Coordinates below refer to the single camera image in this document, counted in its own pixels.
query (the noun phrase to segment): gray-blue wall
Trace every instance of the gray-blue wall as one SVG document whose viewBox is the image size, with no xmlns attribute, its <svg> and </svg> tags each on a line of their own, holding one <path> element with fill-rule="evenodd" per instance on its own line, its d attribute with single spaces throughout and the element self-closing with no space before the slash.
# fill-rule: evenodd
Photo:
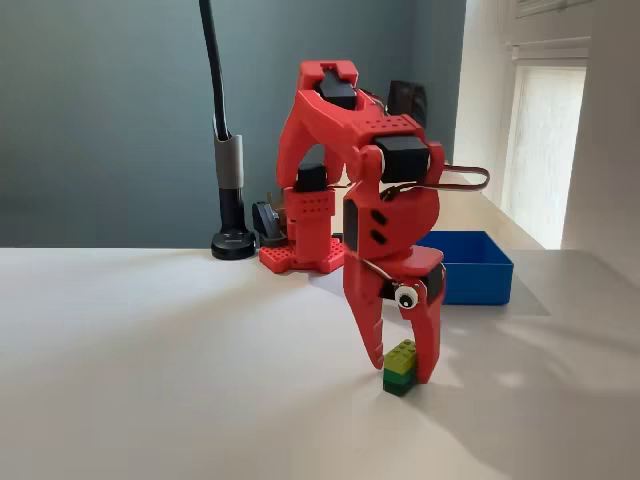
<svg viewBox="0 0 640 480">
<path fill-rule="evenodd" d="M 412 78 L 427 91 L 427 138 L 453 158 L 467 0 L 418 0 Z"/>
<path fill-rule="evenodd" d="M 197 3 L 1 2 L 0 245 L 208 246 L 219 217 Z M 351 59 L 385 96 L 410 76 L 416 2 L 401 3 L 214 0 L 247 205 L 277 188 L 301 60 Z"/>
</svg>

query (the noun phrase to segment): stacked lego bricks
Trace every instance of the stacked lego bricks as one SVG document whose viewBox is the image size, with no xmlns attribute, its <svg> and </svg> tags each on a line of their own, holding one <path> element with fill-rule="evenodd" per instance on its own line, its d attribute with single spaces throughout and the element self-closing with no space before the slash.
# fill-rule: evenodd
<svg viewBox="0 0 640 480">
<path fill-rule="evenodd" d="M 416 345 L 405 340 L 384 356 L 382 388 L 402 397 L 416 384 Z"/>
</svg>

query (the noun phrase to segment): black desk lamp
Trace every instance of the black desk lamp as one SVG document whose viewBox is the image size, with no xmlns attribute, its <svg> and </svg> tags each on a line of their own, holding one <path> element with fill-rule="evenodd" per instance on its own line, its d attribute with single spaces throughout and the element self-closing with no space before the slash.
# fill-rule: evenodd
<svg viewBox="0 0 640 480">
<path fill-rule="evenodd" d="M 211 3 L 210 0 L 199 1 L 213 83 L 213 134 L 222 220 L 222 228 L 211 240 L 211 253 L 220 260 L 240 260 L 251 257 L 256 252 L 255 235 L 247 230 L 244 223 L 242 136 L 233 136 L 227 129 L 222 70 Z"/>
</svg>

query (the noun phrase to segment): blue plastic box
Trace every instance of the blue plastic box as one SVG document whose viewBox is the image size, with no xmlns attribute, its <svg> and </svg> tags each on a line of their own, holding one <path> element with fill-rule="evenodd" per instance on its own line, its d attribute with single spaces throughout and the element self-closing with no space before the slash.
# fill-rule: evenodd
<svg viewBox="0 0 640 480">
<path fill-rule="evenodd" d="M 444 253 L 448 305 L 505 305 L 511 297 L 513 262 L 486 232 L 429 233 L 418 242 Z"/>
</svg>

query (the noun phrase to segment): wall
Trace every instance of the wall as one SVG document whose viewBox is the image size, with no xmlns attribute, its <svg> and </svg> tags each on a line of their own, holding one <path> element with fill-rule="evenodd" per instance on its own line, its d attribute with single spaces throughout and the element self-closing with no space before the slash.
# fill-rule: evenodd
<svg viewBox="0 0 640 480">
<path fill-rule="evenodd" d="M 454 152 L 466 0 L 418 0 L 413 80 L 427 92 L 427 138 Z"/>
<path fill-rule="evenodd" d="M 455 137 L 454 163 L 488 169 L 491 182 L 484 194 L 496 205 L 505 167 L 500 150 L 505 91 L 513 75 L 509 19 L 509 2 L 467 2 Z"/>
<path fill-rule="evenodd" d="M 596 8 L 563 247 L 595 253 L 640 286 L 640 4 Z"/>
<path fill-rule="evenodd" d="M 515 86 L 511 47 L 589 37 L 593 4 L 518 19 L 515 12 L 514 0 L 468 0 L 464 29 L 454 163 L 487 168 L 491 183 L 484 194 L 497 206 Z"/>
<path fill-rule="evenodd" d="M 212 92 L 195 0 L 0 5 L 0 245 L 206 247 L 219 226 Z M 245 203 L 275 191 L 303 59 L 349 58 L 386 95 L 415 0 L 216 0 Z"/>
</svg>

